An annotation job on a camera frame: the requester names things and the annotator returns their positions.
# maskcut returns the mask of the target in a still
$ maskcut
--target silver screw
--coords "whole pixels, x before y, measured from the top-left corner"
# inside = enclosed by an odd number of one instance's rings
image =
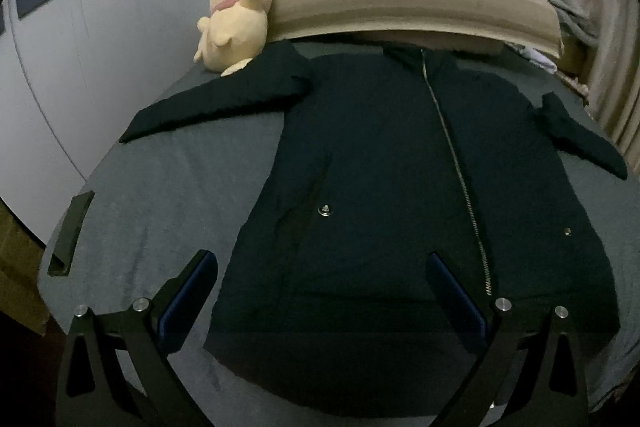
[[[86,312],[89,311],[89,306],[87,306],[86,304],[80,304],[78,306],[76,306],[76,309],[74,311],[74,315],[78,318],[80,317],[84,317],[86,315]]]
[[[149,308],[149,299],[145,299],[144,297],[136,299],[133,301],[131,307],[137,312],[143,312],[144,310]]]
[[[561,319],[565,319],[569,316],[569,310],[564,306],[556,306],[556,309],[554,311],[556,312],[556,315]]]
[[[331,216],[332,212],[333,211],[331,210],[331,207],[328,204],[324,204],[323,206],[318,208],[318,213],[324,217]]]
[[[495,307],[501,312],[508,312],[511,309],[511,301],[504,297],[498,297],[495,299]]]

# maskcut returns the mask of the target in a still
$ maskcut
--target metal zipper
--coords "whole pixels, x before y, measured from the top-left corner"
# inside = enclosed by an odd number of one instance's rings
[[[422,54],[422,76],[424,77],[424,82],[425,84],[427,84],[427,87],[429,88],[429,92],[431,93],[431,99],[433,100],[433,103],[436,106],[436,111],[438,112],[438,117],[440,118],[440,124],[442,126],[442,130],[444,131],[444,136],[447,138],[447,144],[449,144],[449,150],[451,151],[453,164],[456,167],[456,174],[458,175],[458,179],[460,181],[460,187],[462,187],[462,193],[465,196],[466,210],[469,213],[469,217],[471,218],[471,224],[474,227],[474,234],[476,236],[476,241],[478,242],[478,249],[480,250],[480,256],[482,258],[482,270],[484,270],[484,291],[486,292],[487,295],[491,296],[491,293],[492,293],[491,273],[489,272],[489,261],[487,261],[486,250],[484,249],[484,245],[482,244],[482,239],[480,239],[480,232],[478,229],[478,222],[476,221],[476,214],[474,213],[474,208],[471,205],[471,198],[469,197],[469,191],[466,188],[466,182],[465,182],[464,176],[462,175],[462,170],[460,169],[460,163],[458,162],[458,156],[456,155],[456,150],[453,149],[453,143],[451,142],[451,137],[449,136],[449,130],[447,129],[447,125],[445,124],[444,117],[442,116],[442,112],[440,111],[440,104],[438,103],[438,99],[436,98],[436,95],[433,92],[433,89],[431,88],[429,79],[427,78],[427,66],[424,63],[424,54]]]

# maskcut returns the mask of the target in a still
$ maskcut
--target bed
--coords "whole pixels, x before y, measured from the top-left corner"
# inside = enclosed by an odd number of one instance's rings
[[[333,53],[380,53],[376,45],[297,42],[305,57]],[[460,68],[496,73],[539,106],[553,91],[572,117],[603,135],[582,100],[555,77],[512,51],[479,57],[458,55]],[[162,95],[214,76],[196,66]],[[209,121],[116,144],[81,192],[91,202],[67,277],[47,274],[60,224],[43,256],[39,288],[53,316],[68,331],[75,307],[96,313],[127,308],[151,297],[201,248],[215,253],[220,276],[181,351],[169,361],[208,418],[217,426],[362,425],[299,407],[236,377],[202,346],[239,229],[268,177],[283,126],[282,113]],[[587,365],[590,409],[597,409],[640,360],[640,186],[622,181],[588,161],[565,153],[562,163],[612,266],[620,309],[620,332]],[[127,380],[141,387],[130,360],[120,360]],[[502,408],[495,407],[493,415]],[[433,417],[371,419],[366,425],[428,425]]]

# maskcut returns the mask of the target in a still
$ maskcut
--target yellow plush toy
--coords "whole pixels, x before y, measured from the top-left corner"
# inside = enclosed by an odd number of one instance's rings
[[[209,0],[209,17],[198,20],[202,33],[193,61],[211,71],[231,74],[262,51],[272,0]]]

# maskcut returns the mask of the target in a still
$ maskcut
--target white wardrobe door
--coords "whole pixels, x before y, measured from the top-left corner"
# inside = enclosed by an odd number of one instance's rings
[[[45,243],[84,180],[31,94],[2,2],[0,35],[0,198]]]
[[[24,72],[51,129],[79,172],[87,177],[111,142],[102,131],[86,87],[76,43],[80,0],[49,0],[23,15],[9,0]]]
[[[191,67],[208,0],[81,0],[78,45],[88,89],[117,139],[140,108]]]

